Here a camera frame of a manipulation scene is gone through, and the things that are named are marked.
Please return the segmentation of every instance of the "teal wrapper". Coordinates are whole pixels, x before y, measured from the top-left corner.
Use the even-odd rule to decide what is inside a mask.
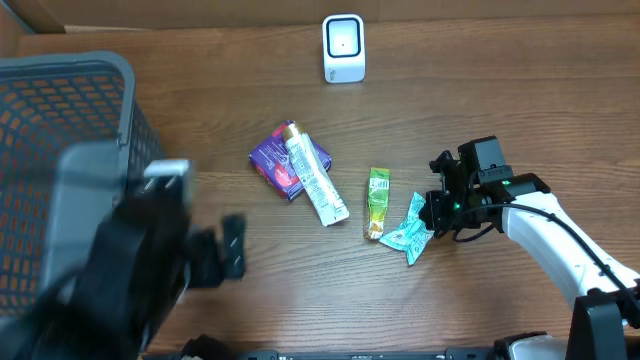
[[[424,204],[426,200],[420,194],[413,193],[407,217],[400,226],[380,239],[380,242],[388,247],[406,252],[409,266],[416,263],[427,242],[433,237],[433,231],[427,230],[424,222],[418,217]]]

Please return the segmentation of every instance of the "basket mesh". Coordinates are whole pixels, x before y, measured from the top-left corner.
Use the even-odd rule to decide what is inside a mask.
[[[118,135],[124,84],[117,72],[43,74],[0,69],[0,317],[34,301],[59,155]],[[128,166],[141,173],[160,149],[137,105],[134,112]]]

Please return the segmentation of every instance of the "white device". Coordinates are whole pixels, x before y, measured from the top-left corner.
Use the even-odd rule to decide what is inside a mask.
[[[353,83],[366,71],[364,22],[355,14],[331,15],[322,23],[324,78],[328,83]]]
[[[155,178],[171,178],[166,187],[180,179],[182,181],[182,202],[188,208],[193,203],[193,193],[195,188],[195,174],[193,162],[186,159],[165,159],[154,160],[143,173],[145,188],[154,185]]]

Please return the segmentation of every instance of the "black object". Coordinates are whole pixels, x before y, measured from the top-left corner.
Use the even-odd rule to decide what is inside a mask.
[[[171,177],[133,187],[99,225],[84,268],[0,331],[0,359],[136,359],[190,279],[197,287],[219,286],[224,271],[215,236],[189,235],[182,186]],[[241,246],[230,249],[244,259]],[[58,296],[74,278],[70,298]]]
[[[576,299],[567,359],[627,360],[622,316],[616,297],[600,289]]]
[[[246,220],[242,215],[226,216],[222,220],[224,229],[224,249],[226,253],[225,277],[230,280],[242,279],[245,272],[244,232]]]
[[[627,336],[625,337],[625,343],[627,344],[627,358],[629,360],[640,360],[640,337]]]
[[[189,288],[216,288],[224,281],[224,269],[220,260],[216,235],[207,229],[188,240],[191,281]]]
[[[447,349],[451,354],[455,354],[456,349]],[[308,352],[308,353],[278,353],[273,350],[252,351],[240,354],[237,360],[442,360],[445,359],[445,352]]]
[[[197,356],[203,360],[235,360],[235,355],[225,344],[207,335],[189,340],[182,349],[182,356]]]
[[[444,352],[444,358],[451,360],[494,360],[494,357],[490,358],[491,353],[491,348],[488,347],[448,348]]]
[[[449,230],[479,229],[486,222],[502,232],[502,209],[474,211],[449,224],[449,228],[443,227],[465,209],[510,203],[518,195],[551,191],[535,174],[514,176],[495,136],[460,145],[458,152],[460,160],[444,151],[435,161],[429,162],[431,170],[440,174],[442,190],[427,193],[427,203],[419,216],[427,229],[436,231],[436,237]]]

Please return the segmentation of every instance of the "wood grain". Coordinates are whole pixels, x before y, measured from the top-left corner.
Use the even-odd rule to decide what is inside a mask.
[[[20,36],[25,33],[13,15],[0,6],[0,58],[15,56]]]
[[[8,0],[37,30],[61,26],[184,29],[319,25],[333,14],[365,22],[637,14],[637,0]]]
[[[507,335],[568,335],[571,314],[539,266],[501,234],[432,241],[411,268],[362,238],[370,166],[392,169],[388,229],[428,162],[495,134],[516,172],[535,172],[606,251],[640,268],[640,16],[367,26],[364,83],[324,83],[317,26],[24,37],[21,55],[106,49],[125,56],[137,99],[172,156],[196,161],[195,221],[249,219],[248,272],[193,291],[153,351],[207,333],[242,348],[426,350]],[[284,120],[334,159],[351,211],[323,228],[288,204],[247,153]]]

